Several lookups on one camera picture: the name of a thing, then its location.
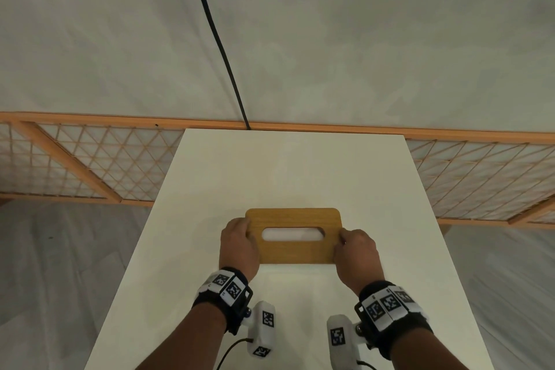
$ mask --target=person's left hand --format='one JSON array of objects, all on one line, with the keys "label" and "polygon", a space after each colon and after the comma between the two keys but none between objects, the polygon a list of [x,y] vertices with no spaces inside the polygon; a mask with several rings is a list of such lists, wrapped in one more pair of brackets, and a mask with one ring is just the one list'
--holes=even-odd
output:
[{"label": "person's left hand", "polygon": [[248,218],[233,218],[221,231],[220,269],[231,266],[240,270],[249,282],[260,267],[258,246],[252,234],[247,236]]}]

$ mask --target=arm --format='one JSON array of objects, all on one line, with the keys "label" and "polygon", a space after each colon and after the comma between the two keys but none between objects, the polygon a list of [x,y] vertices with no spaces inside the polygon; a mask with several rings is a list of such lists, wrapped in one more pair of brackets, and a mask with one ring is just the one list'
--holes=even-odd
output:
[{"label": "arm", "polygon": [[[235,218],[222,230],[219,267],[238,269],[250,282],[260,262],[256,242],[246,234],[248,224],[248,219]],[[198,304],[136,370],[212,370],[226,325],[216,306]]]},{"label": "arm", "polygon": [[[384,270],[376,243],[362,230],[341,230],[335,246],[337,275],[357,296],[368,284],[383,281]],[[395,370],[468,370],[436,336],[414,329],[396,339],[390,350]]]}]

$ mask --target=power cord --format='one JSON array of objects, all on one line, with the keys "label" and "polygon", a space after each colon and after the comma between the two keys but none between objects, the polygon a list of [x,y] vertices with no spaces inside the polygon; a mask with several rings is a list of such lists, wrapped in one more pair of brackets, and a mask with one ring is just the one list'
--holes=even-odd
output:
[{"label": "power cord", "polygon": [[220,49],[221,57],[224,59],[225,68],[227,69],[227,73],[229,74],[229,79],[231,79],[232,81],[233,90],[235,91],[235,97],[237,98],[237,103],[239,103],[239,108],[241,110],[241,114],[243,115],[243,120],[245,122],[246,129],[250,130],[250,124],[246,118],[245,109],[243,108],[243,102],[241,101],[241,96],[239,95],[239,90],[237,89],[235,78],[233,77],[232,67],[229,65],[229,61],[227,60],[227,55],[225,54],[224,46],[221,43],[220,36],[218,35],[218,30],[214,25],[212,14],[210,13],[210,8],[208,7],[208,1],[207,0],[200,0],[200,1],[203,4],[204,13],[206,14],[206,19],[208,20],[208,24],[210,24],[210,29],[212,30],[212,34],[214,34],[214,39],[216,40],[216,44],[218,44],[218,48]]},{"label": "power cord", "polygon": [[232,346],[229,347],[229,348],[227,349],[227,351],[225,352],[224,356],[221,358],[220,364],[218,364],[218,366],[216,367],[216,370],[220,370],[221,364],[224,362],[225,358],[227,357],[227,354],[229,354],[229,352],[232,350],[232,348],[233,348],[234,346],[236,346],[237,344],[239,344],[240,342],[245,342],[245,341],[246,341],[246,342],[252,342],[253,339],[252,339],[252,338],[243,338],[243,339],[240,339],[240,340],[238,340],[238,341],[235,341],[235,342],[232,344]]},{"label": "power cord", "polygon": [[370,367],[370,368],[373,369],[373,370],[377,370],[376,367],[374,367],[374,366],[371,365],[371,364],[368,364],[366,361],[357,360],[356,363],[357,363],[359,366],[367,366],[367,367]]}]

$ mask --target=forearm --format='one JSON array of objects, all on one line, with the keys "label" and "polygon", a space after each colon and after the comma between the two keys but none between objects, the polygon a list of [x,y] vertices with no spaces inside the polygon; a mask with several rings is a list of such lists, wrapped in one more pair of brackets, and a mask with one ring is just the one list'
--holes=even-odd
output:
[{"label": "forearm", "polygon": [[136,370],[212,370],[225,328],[216,306],[198,304]]},{"label": "forearm", "polygon": [[395,370],[468,370],[457,357],[426,329],[415,329],[391,347]]}]

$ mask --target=white table surface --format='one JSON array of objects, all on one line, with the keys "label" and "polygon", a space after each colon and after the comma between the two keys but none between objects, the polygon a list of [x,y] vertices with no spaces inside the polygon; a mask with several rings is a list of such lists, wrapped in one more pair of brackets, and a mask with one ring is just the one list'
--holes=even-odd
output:
[{"label": "white table surface", "polygon": [[[402,136],[188,129],[90,355],[86,370],[131,370],[165,339],[218,264],[219,235],[249,208],[334,207],[377,243],[386,278],[424,308],[468,367],[493,369]],[[356,321],[357,298],[333,265],[262,265],[254,305],[276,307],[266,360],[238,345],[223,370],[329,369],[326,320]],[[219,357],[239,336],[226,334]],[[378,370],[392,365],[362,349]]]}]

